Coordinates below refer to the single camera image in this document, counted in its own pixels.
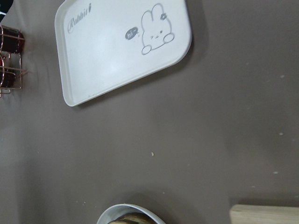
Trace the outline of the white round plate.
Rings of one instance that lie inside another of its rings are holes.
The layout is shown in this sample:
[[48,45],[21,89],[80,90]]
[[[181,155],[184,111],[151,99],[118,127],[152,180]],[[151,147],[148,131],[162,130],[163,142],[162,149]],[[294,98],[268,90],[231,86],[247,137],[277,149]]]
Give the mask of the white round plate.
[[101,214],[97,223],[107,224],[122,215],[132,212],[145,214],[149,216],[156,224],[165,224],[165,222],[159,216],[149,211],[148,209],[129,203],[116,204],[107,208]]

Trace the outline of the white rabbit tray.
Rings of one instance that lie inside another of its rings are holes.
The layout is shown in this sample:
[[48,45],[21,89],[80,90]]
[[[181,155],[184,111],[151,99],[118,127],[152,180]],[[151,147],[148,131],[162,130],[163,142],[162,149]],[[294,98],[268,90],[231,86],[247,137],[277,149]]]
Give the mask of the white rabbit tray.
[[55,33],[71,107],[177,64],[192,42],[184,0],[66,0]]

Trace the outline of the wooden cutting board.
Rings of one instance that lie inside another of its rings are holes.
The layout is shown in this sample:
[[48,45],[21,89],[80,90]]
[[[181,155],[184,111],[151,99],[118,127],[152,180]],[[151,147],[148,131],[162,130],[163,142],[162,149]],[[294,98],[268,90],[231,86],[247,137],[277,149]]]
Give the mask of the wooden cutting board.
[[298,224],[298,207],[234,205],[230,211],[232,224]]

